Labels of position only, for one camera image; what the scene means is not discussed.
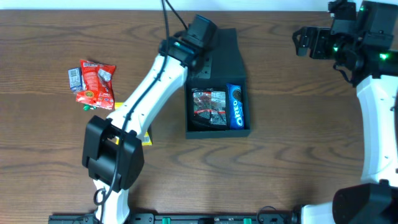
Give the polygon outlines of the black Haribo candy bag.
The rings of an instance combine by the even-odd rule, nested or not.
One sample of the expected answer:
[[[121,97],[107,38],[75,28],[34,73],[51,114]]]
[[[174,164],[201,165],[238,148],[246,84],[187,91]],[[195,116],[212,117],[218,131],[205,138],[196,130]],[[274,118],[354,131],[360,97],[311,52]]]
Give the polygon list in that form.
[[[198,129],[225,130],[226,92],[217,88],[193,88],[192,123]]]

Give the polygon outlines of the small blue white packet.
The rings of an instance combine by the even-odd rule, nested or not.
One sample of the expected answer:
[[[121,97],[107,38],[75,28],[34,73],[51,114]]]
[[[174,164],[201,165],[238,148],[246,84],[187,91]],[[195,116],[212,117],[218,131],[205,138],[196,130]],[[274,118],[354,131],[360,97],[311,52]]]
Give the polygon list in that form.
[[[83,91],[83,79],[81,68],[72,68],[68,70],[70,90],[74,93]]]

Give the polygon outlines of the yellow snack bag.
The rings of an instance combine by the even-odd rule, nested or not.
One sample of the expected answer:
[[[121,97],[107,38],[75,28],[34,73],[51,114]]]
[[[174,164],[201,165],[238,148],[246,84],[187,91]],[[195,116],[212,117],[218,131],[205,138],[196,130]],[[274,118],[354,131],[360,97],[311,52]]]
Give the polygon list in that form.
[[[114,104],[114,109],[117,110],[123,105],[123,102],[115,102]],[[143,140],[142,140],[142,145],[143,146],[151,146],[153,145],[152,143],[152,130],[151,126],[149,126],[148,130],[144,134]]]

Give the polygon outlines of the small green wrapped candy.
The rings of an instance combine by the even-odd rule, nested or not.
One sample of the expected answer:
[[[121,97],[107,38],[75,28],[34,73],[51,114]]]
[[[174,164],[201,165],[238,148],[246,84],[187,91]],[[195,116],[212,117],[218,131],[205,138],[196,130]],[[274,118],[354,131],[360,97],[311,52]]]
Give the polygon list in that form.
[[[95,109],[96,109],[95,106],[91,106],[91,105],[84,105],[83,106],[83,110],[84,111],[95,110]]]

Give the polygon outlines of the blue Oreo cookie pack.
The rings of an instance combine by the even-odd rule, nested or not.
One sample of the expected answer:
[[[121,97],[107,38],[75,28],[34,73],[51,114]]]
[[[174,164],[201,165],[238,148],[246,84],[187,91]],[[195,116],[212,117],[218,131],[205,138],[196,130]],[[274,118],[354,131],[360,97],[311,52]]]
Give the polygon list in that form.
[[[244,129],[242,90],[240,85],[227,84],[231,129]]]

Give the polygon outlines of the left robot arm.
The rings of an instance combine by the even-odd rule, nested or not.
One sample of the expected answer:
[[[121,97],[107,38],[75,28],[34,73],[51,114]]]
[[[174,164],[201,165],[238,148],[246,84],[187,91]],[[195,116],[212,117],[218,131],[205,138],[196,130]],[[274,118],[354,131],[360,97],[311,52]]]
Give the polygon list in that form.
[[[172,37],[141,84],[105,119],[94,116],[85,129],[82,164],[96,185],[95,223],[124,223],[130,213],[129,188],[144,166],[142,141],[160,109],[182,87],[190,70],[202,70],[215,40]]]

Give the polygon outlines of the red candy bag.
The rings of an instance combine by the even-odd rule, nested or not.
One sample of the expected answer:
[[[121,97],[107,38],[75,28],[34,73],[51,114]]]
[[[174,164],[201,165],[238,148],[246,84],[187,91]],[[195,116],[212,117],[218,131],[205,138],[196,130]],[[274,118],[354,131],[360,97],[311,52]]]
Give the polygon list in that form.
[[[85,89],[76,94],[76,101],[86,105],[112,110],[114,108],[114,93],[112,78],[115,65],[94,63],[80,60]]]

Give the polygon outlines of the dark green lidded box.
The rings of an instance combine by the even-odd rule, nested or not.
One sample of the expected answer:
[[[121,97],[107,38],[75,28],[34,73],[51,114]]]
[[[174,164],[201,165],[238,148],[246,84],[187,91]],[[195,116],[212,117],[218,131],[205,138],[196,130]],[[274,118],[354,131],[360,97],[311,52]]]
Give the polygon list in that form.
[[[246,71],[238,48],[236,29],[219,29],[216,33],[216,47],[207,52],[212,54],[212,69],[210,78],[190,78],[185,82],[185,119],[186,138],[237,138],[248,136],[251,130],[249,101],[246,86]],[[227,84],[240,85],[242,90],[244,129],[231,129],[229,117],[229,100]],[[217,88],[226,92],[226,117],[228,127],[225,130],[198,129],[192,123],[193,118],[193,88]]]

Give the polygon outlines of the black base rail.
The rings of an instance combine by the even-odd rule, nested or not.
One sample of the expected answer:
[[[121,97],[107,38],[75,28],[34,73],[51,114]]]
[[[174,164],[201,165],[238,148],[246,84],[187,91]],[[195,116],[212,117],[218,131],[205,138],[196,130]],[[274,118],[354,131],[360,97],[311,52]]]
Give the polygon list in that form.
[[[48,224],[95,224],[94,215],[51,215]],[[298,215],[263,213],[257,215],[154,215],[135,213],[125,223],[130,224],[289,224],[301,223]]]

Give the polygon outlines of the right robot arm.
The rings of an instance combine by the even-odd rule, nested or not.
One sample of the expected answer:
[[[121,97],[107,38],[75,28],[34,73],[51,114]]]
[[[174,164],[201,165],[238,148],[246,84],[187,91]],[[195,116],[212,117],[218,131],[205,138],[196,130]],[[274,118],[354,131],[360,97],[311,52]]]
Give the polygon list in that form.
[[[364,162],[359,185],[331,202],[296,208],[289,223],[397,222],[397,52],[392,50],[397,4],[331,1],[331,27],[293,33],[299,56],[332,60],[356,90],[363,117]]]

